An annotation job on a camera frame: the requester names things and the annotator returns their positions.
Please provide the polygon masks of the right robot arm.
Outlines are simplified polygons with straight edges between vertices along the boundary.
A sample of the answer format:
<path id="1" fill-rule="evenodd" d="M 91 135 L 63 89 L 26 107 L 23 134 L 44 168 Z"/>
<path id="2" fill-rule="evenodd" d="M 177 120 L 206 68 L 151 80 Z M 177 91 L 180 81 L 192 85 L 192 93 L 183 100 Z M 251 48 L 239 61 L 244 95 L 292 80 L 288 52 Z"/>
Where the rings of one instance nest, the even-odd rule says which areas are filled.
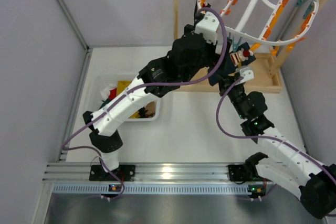
<path id="1" fill-rule="evenodd" d="M 326 165 L 294 146 L 275 125 L 267 119 L 266 100 L 261 92 L 245 92 L 242 78 L 222 77 L 219 93 L 228 97 L 243 120 L 244 133 L 238 139 L 251 139 L 260 148 L 260 159 L 273 158 L 288 169 L 283 172 L 259 160 L 247 161 L 253 174 L 275 182 L 291 192 L 313 217 L 322 219 L 335 216 L 335 164 Z"/>

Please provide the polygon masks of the navy sock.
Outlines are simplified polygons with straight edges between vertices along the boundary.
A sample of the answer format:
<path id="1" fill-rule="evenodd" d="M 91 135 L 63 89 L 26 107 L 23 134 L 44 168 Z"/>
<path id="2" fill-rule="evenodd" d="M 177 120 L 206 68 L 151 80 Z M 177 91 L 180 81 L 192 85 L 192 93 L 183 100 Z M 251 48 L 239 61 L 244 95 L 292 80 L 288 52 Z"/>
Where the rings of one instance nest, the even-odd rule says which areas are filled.
<path id="1" fill-rule="evenodd" d="M 232 40 L 228 39 L 224 60 L 217 71 L 208 78 L 210 86 L 219 82 L 218 76 L 227 76 L 236 72 L 240 67 L 244 67 L 256 60 L 254 52 L 250 49 L 247 42 L 238 46 L 236 51 L 230 51 Z"/>

